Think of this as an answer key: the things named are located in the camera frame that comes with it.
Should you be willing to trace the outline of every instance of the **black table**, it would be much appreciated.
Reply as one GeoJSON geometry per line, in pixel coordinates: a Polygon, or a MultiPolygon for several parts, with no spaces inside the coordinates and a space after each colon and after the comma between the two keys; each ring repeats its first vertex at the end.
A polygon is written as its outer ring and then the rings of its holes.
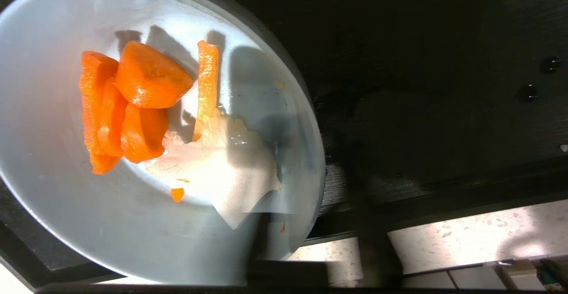
{"type": "MultiPolygon", "coordinates": [[[[351,235],[353,189],[387,230],[568,199],[568,67],[552,63],[568,56],[568,0],[235,1],[288,50],[314,102],[327,176],[306,244],[351,235]]],[[[0,222],[0,254],[32,287],[118,277],[4,186],[0,222]]]]}

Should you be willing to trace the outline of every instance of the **cooked carrot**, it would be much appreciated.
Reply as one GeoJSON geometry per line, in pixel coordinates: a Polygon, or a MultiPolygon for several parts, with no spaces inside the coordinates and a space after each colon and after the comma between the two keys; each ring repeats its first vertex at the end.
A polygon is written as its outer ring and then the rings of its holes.
{"type": "Polygon", "coordinates": [[[107,82],[101,105],[101,125],[98,131],[99,143],[106,155],[122,157],[120,132],[128,101],[114,86],[114,78],[107,82]]]}
{"type": "Polygon", "coordinates": [[[162,140],[168,130],[168,113],[163,108],[126,105],[120,135],[124,157],[134,163],[148,161],[164,153],[162,140]]]}
{"type": "Polygon", "coordinates": [[[180,203],[181,199],[183,199],[183,195],[185,194],[185,190],[181,187],[179,189],[172,189],[170,191],[170,195],[172,195],[172,198],[174,199],[174,201],[176,201],[176,203],[180,203]]]}
{"type": "Polygon", "coordinates": [[[168,56],[142,43],[126,43],[115,80],[128,102],[140,108],[169,108],[193,80],[168,56]]]}
{"type": "Polygon", "coordinates": [[[199,47],[199,94],[197,119],[193,131],[193,142],[201,138],[204,125],[217,111],[217,88],[219,82],[219,50],[205,41],[197,43],[199,47]]]}
{"type": "Polygon", "coordinates": [[[79,89],[83,104],[83,135],[85,146],[91,154],[93,173],[100,175],[110,171],[120,159],[105,155],[97,134],[101,126],[101,106],[105,87],[108,83],[112,83],[118,62],[102,53],[85,51],[81,57],[81,64],[83,73],[79,80],[79,89]]]}

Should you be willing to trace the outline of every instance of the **carrot piece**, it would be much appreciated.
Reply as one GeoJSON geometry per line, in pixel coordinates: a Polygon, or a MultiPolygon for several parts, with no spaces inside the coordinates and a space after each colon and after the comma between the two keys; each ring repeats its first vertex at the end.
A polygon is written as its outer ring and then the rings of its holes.
{"type": "Polygon", "coordinates": [[[128,102],[140,108],[169,108],[193,80],[168,56],[142,43],[126,43],[115,80],[128,102]]]}
{"type": "Polygon", "coordinates": [[[112,82],[118,62],[102,53],[85,51],[81,57],[81,65],[83,73],[79,80],[79,89],[83,104],[83,135],[85,146],[91,155],[93,173],[101,175],[110,171],[120,159],[105,155],[97,135],[101,125],[105,87],[112,82]]]}
{"type": "Polygon", "coordinates": [[[122,157],[120,147],[120,132],[126,104],[128,101],[114,86],[114,78],[107,82],[101,105],[101,125],[97,133],[99,143],[106,155],[122,157]]]}
{"type": "Polygon", "coordinates": [[[124,157],[140,163],[164,153],[162,140],[168,130],[168,113],[163,108],[139,108],[126,105],[120,141],[124,157]]]}
{"type": "Polygon", "coordinates": [[[219,82],[219,49],[211,43],[199,41],[199,94],[197,105],[197,119],[193,131],[193,142],[199,140],[203,134],[205,124],[213,118],[217,111],[217,88],[219,82]]]}
{"type": "Polygon", "coordinates": [[[170,190],[170,195],[176,203],[180,203],[181,199],[183,199],[183,195],[185,195],[185,190],[181,187],[179,189],[172,189],[170,190]]]}

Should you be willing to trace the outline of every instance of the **orange vegetable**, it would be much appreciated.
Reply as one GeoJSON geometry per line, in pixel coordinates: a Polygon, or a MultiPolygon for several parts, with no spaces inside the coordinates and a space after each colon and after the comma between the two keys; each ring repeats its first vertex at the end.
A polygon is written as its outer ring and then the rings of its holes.
{"type": "Polygon", "coordinates": [[[124,157],[134,163],[148,161],[164,153],[162,139],[168,130],[168,113],[163,108],[126,105],[120,135],[124,157]]]}
{"type": "Polygon", "coordinates": [[[207,121],[217,111],[217,83],[219,82],[219,50],[215,45],[205,41],[197,43],[199,47],[199,104],[197,119],[193,131],[193,142],[199,140],[207,121]]]}
{"type": "Polygon", "coordinates": [[[99,144],[106,155],[122,157],[120,132],[128,102],[114,86],[114,78],[107,82],[101,105],[101,125],[98,131],[99,144]]]}
{"type": "Polygon", "coordinates": [[[112,77],[118,68],[116,60],[94,51],[85,51],[81,57],[83,73],[79,80],[83,103],[83,134],[85,146],[91,155],[93,173],[104,174],[119,161],[120,158],[105,154],[98,139],[101,125],[101,106],[105,87],[112,83],[112,77]]]}
{"type": "Polygon", "coordinates": [[[115,85],[137,107],[169,108],[191,88],[193,80],[168,56],[130,41],[122,51],[115,85]]]}
{"type": "Polygon", "coordinates": [[[174,201],[176,201],[176,203],[180,203],[181,199],[183,199],[183,195],[185,194],[185,190],[183,188],[172,189],[170,191],[170,194],[172,195],[172,198],[174,199],[174,201]]]}

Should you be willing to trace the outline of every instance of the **carrot slice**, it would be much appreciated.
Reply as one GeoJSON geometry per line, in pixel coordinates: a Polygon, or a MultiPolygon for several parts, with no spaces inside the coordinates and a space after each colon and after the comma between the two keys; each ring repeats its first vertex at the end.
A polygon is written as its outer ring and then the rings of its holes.
{"type": "Polygon", "coordinates": [[[163,108],[139,108],[126,105],[122,132],[122,152],[130,162],[140,163],[164,153],[162,140],[168,130],[168,113],[163,108]]]}
{"type": "Polygon", "coordinates": [[[180,203],[181,199],[183,199],[183,195],[185,195],[185,190],[181,187],[179,189],[172,189],[170,190],[170,195],[176,203],[180,203]]]}
{"type": "Polygon", "coordinates": [[[219,49],[211,43],[199,41],[199,94],[197,105],[197,119],[193,131],[193,142],[199,140],[203,134],[205,124],[213,118],[217,111],[217,88],[219,82],[219,49]]]}
{"type": "Polygon", "coordinates": [[[169,108],[193,80],[168,56],[142,43],[126,43],[115,80],[128,102],[140,108],[169,108]]]}
{"type": "Polygon", "coordinates": [[[97,135],[101,125],[100,112],[105,87],[112,83],[118,62],[102,53],[85,51],[81,64],[83,73],[79,80],[79,89],[83,104],[83,135],[85,146],[91,155],[93,173],[100,175],[110,171],[120,159],[105,155],[97,135]]]}
{"type": "Polygon", "coordinates": [[[114,78],[107,82],[101,104],[101,125],[97,132],[99,144],[106,155],[122,157],[120,132],[128,101],[114,86],[114,78]]]}

